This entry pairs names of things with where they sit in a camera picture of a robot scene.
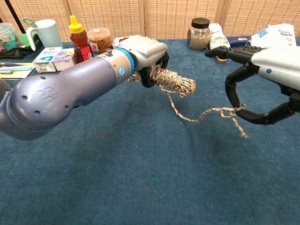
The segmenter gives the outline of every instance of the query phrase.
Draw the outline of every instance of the rope bundle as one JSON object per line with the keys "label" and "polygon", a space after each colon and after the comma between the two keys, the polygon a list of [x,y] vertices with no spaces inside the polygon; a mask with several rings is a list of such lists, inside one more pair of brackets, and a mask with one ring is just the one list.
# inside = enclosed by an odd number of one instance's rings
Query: rope bundle
{"label": "rope bundle", "polygon": [[[178,75],[178,73],[173,72],[168,69],[162,69],[160,66],[152,66],[150,72],[151,80],[164,92],[167,93],[168,98],[171,103],[172,109],[175,111],[175,114],[178,115],[181,119],[187,120],[191,123],[199,123],[203,120],[203,118],[211,113],[211,112],[219,112],[222,118],[231,119],[236,126],[236,128],[240,131],[240,134],[243,138],[248,138],[248,135],[244,131],[244,129],[239,125],[236,120],[236,112],[245,109],[246,105],[241,105],[239,108],[211,108],[202,112],[198,119],[192,120],[185,116],[183,116],[175,107],[173,99],[171,97],[172,93],[178,93],[180,97],[185,98],[187,95],[194,93],[196,90],[196,82],[192,79],[188,79]],[[141,77],[138,72],[135,72],[132,77],[129,78],[130,82],[139,82],[141,81]]]}

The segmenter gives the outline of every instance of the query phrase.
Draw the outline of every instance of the mug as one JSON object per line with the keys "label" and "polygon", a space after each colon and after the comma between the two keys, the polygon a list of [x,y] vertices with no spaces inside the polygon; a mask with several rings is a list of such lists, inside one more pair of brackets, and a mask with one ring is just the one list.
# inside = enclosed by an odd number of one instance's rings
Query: mug
{"label": "mug", "polygon": [[41,39],[45,48],[49,47],[63,47],[60,34],[56,25],[56,21],[53,19],[39,20],[35,22],[34,27],[29,27],[26,30],[26,34],[32,50],[36,50],[36,46],[32,39],[31,33],[37,32],[37,35]]}

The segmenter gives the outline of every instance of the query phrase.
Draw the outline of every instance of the black lid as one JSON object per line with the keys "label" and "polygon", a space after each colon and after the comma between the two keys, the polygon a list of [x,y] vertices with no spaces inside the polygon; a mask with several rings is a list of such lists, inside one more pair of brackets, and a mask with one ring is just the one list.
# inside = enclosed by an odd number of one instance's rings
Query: black lid
{"label": "black lid", "polygon": [[208,28],[210,25],[210,21],[205,18],[194,18],[192,19],[192,27],[198,28],[198,29],[205,29]]}

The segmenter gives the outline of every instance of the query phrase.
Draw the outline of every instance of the honey bottle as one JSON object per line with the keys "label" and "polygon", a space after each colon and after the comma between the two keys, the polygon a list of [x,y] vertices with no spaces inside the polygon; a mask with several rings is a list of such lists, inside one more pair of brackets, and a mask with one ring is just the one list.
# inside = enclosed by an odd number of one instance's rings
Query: honey bottle
{"label": "honey bottle", "polygon": [[73,42],[75,64],[89,60],[94,57],[91,46],[88,44],[88,36],[81,23],[75,16],[70,16],[69,25],[70,39]]}

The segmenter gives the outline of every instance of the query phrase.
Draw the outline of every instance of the robotic hand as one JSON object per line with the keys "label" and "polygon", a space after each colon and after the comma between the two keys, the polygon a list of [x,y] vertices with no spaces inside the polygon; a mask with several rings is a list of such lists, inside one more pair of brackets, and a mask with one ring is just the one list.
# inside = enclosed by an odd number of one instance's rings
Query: robotic hand
{"label": "robotic hand", "polygon": [[296,112],[300,113],[299,55],[299,46],[283,46],[271,49],[248,45],[238,48],[221,46],[205,53],[207,57],[230,58],[243,64],[242,67],[229,74],[225,82],[226,94],[233,107],[240,107],[236,83],[255,74],[278,84],[281,93],[289,96],[289,102],[283,103],[268,114],[257,114],[248,110],[236,112],[238,116],[251,123],[263,125],[275,124]]}
{"label": "robotic hand", "polygon": [[143,86],[152,87],[150,67],[169,60],[167,45],[132,36],[118,48],[108,49],[59,75],[36,75],[12,90],[0,79],[0,131],[20,140],[49,133],[78,106],[85,106],[139,71]]}

